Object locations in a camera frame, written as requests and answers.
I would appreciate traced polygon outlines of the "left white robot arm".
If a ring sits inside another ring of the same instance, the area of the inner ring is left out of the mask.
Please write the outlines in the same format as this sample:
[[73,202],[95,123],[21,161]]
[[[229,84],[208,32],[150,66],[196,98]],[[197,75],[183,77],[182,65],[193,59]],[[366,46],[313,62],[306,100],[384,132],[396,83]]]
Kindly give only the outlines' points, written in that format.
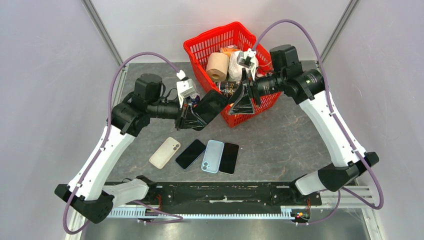
[[59,184],[55,194],[89,222],[102,222],[116,207],[141,200],[152,204],[157,191],[142,177],[117,185],[106,181],[127,147],[148,126],[151,119],[174,120],[175,127],[200,131],[217,116],[220,93],[210,90],[200,97],[193,81],[183,74],[176,82],[177,96],[168,100],[163,80],[156,74],[141,75],[134,89],[114,106],[98,144],[90,157],[67,184]]

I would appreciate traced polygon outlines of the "blue phone with black screen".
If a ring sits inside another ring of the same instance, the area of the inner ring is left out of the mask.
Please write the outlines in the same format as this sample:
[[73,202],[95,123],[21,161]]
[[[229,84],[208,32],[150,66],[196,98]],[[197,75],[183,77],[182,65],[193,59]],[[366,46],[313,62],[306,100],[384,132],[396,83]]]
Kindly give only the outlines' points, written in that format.
[[206,145],[196,139],[175,159],[175,161],[185,170],[189,168],[205,150]]

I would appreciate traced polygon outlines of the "black phone from blue case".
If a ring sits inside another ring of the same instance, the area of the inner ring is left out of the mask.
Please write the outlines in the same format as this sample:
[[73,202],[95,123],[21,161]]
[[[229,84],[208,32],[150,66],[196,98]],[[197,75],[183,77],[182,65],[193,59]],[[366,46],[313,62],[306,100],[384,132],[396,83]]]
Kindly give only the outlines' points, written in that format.
[[239,145],[234,143],[226,142],[224,144],[218,169],[219,172],[229,175],[234,174],[238,159],[239,148]]

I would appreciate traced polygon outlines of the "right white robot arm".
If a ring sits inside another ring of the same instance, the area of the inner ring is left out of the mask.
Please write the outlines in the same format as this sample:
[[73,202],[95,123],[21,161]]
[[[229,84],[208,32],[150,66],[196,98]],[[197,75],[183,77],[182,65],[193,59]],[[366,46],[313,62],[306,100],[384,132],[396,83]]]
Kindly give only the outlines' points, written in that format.
[[230,98],[230,115],[252,115],[261,98],[278,92],[292,98],[307,114],[324,141],[331,163],[292,181],[289,200],[300,205],[309,194],[320,190],[335,192],[379,162],[375,152],[362,147],[347,127],[325,89],[323,75],[316,69],[304,70],[297,49],[285,44],[270,50],[272,73],[255,75],[257,63],[252,50],[236,51],[230,64],[241,68],[241,79]]

